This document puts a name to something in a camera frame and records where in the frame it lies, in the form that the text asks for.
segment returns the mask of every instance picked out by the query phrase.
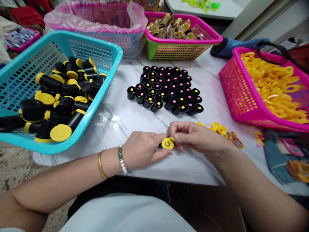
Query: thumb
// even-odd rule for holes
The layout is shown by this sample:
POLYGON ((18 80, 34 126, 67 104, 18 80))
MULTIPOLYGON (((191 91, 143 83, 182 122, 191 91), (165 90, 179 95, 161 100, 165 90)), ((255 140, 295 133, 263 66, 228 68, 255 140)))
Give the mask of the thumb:
POLYGON ((166 134, 156 134, 153 136, 153 139, 155 140, 155 143, 160 144, 164 139, 166 138, 166 134))
POLYGON ((192 135, 185 133, 175 134, 176 143, 191 143, 193 141, 192 135))
POLYGON ((153 161, 154 162, 159 161, 161 159, 166 158, 168 155, 171 155, 171 154, 173 154, 173 153, 168 149, 158 150, 153 155, 153 161))

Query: blue hair dryer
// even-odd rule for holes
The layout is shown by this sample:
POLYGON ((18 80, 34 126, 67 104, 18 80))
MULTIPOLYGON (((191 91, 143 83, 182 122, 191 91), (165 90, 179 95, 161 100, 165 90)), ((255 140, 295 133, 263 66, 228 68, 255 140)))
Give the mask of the blue hair dryer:
POLYGON ((232 50, 235 47, 246 47, 257 50, 258 48, 264 48, 266 45, 261 45, 261 43, 269 42, 269 39, 254 39, 246 42, 223 38, 223 41, 219 45, 213 45, 210 50, 210 55, 214 57, 225 57, 231 58, 233 56, 232 50))

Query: pink basket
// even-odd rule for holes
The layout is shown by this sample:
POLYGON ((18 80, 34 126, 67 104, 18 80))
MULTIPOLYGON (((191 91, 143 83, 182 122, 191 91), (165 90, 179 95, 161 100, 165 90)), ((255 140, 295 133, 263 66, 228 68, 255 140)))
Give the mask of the pink basket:
POLYGON ((40 33, 38 31, 33 30, 31 28, 28 28, 28 29, 35 31, 37 34, 31 40, 29 40, 27 43, 25 43, 23 46, 21 46, 19 48, 12 48, 12 47, 9 47, 9 46, 8 46, 8 48, 11 49, 12 51, 16 52, 16 53, 21 53, 24 50, 26 50, 28 47, 30 47, 30 45, 34 44, 36 41, 38 41, 41 38, 40 33))
MULTIPOLYGON (((154 23, 157 19, 161 20, 165 14, 163 12, 145 11, 148 24, 154 23)), ((223 37, 200 18, 187 14, 175 14, 175 19, 177 18, 182 18, 182 23, 190 19, 190 29, 195 28, 196 35, 203 33, 204 39, 160 39, 153 37, 146 28, 145 51, 149 60, 194 60, 212 45, 220 44, 223 41, 223 37)))
MULTIPOLYGON (((254 86, 251 77, 243 63, 240 54, 256 52, 255 50, 237 47, 233 57, 221 69, 219 76, 225 93, 232 118, 248 124, 274 128, 284 131, 309 132, 309 124, 299 124, 278 118, 265 106, 260 94, 254 86)), ((262 52, 263 56, 275 62, 283 62, 278 55, 262 52)), ((306 111, 309 115, 309 76, 288 61, 281 67, 292 66, 294 75, 299 81, 293 83, 301 86, 297 92, 289 93, 294 102, 299 103, 298 110, 306 111)))

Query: tiled floor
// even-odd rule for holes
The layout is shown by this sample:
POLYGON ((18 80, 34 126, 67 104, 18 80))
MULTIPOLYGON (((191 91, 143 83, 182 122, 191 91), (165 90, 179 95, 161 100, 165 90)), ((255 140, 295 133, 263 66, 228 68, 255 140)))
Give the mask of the tiled floor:
MULTIPOLYGON (((0 141, 0 197, 19 183, 48 169, 31 163, 24 149, 0 141)), ((74 200, 51 213, 42 232, 58 232, 67 219, 67 212, 74 200)))

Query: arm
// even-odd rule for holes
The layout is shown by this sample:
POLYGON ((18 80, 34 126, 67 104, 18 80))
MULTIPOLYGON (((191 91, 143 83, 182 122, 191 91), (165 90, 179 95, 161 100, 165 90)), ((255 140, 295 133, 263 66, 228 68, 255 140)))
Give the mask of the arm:
POLYGON ((221 135, 192 122, 173 122, 168 134, 183 151, 186 143, 204 153, 224 181, 256 231, 301 232, 309 213, 274 185, 236 146, 221 135))
MULTIPOLYGON (((145 167, 170 154, 167 149, 155 151, 165 137, 153 132, 133 132, 123 145, 127 169, 145 167)), ((108 177, 121 173, 118 148, 104 151, 101 164, 108 177)), ((99 171, 98 153, 44 171, 0 199, 0 228, 41 231, 49 213, 104 180, 99 171)))

